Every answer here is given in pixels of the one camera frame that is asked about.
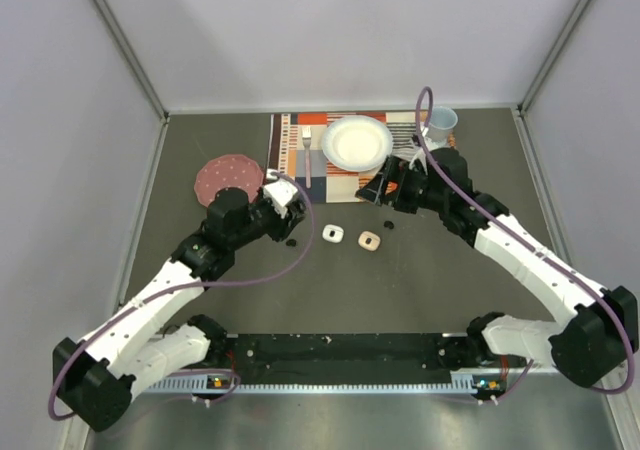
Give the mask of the white earbud charging case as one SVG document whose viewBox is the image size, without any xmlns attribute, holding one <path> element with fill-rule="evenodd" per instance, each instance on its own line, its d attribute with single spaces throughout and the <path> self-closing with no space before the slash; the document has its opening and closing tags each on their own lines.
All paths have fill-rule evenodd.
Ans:
<svg viewBox="0 0 640 450">
<path fill-rule="evenodd" d="M 330 243 L 340 243 L 344 238 L 344 230 L 335 224 L 327 224 L 322 230 L 322 238 Z"/>
</svg>

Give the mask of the pink beige earbud charging case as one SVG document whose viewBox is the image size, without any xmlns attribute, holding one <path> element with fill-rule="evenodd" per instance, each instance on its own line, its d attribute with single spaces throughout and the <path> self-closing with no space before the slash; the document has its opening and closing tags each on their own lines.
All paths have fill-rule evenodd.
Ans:
<svg viewBox="0 0 640 450">
<path fill-rule="evenodd" d="M 358 237 L 358 245 L 370 252 L 376 251 L 380 244 L 381 238 L 371 231 L 363 231 Z"/>
</svg>

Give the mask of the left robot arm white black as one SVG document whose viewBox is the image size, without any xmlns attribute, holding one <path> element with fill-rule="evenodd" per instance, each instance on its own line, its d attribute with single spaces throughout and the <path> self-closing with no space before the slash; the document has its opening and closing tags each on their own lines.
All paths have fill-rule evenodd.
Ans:
<svg viewBox="0 0 640 450">
<path fill-rule="evenodd" d="M 61 401 L 70 417 L 102 432 L 141 393 L 169 375 L 200 362 L 209 367 L 220 364 L 227 344 L 218 332 L 184 324 L 161 341 L 152 338 L 206 290 L 240 285 L 222 278 L 239 249 L 264 236 L 282 242 L 313 216 L 306 192 L 285 178 L 261 187 L 254 199 L 240 188 L 218 191 L 199 228 L 136 296 L 79 341 L 65 338 L 56 345 L 47 404 L 50 418 L 63 420 L 55 409 Z"/>
</svg>

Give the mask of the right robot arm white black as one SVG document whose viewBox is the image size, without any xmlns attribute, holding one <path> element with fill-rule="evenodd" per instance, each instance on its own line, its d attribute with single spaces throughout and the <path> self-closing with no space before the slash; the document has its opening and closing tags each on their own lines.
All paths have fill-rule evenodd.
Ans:
<svg viewBox="0 0 640 450">
<path fill-rule="evenodd" d="M 518 356 L 591 388 L 637 352 L 633 293 L 586 278 L 533 238 L 504 204 L 474 190 L 457 150 L 437 149 L 426 164 L 390 156 L 356 196 L 403 213 L 435 212 L 449 232 L 504 268 L 551 314 L 549 322 L 501 312 L 473 320 L 466 350 L 474 363 Z"/>
</svg>

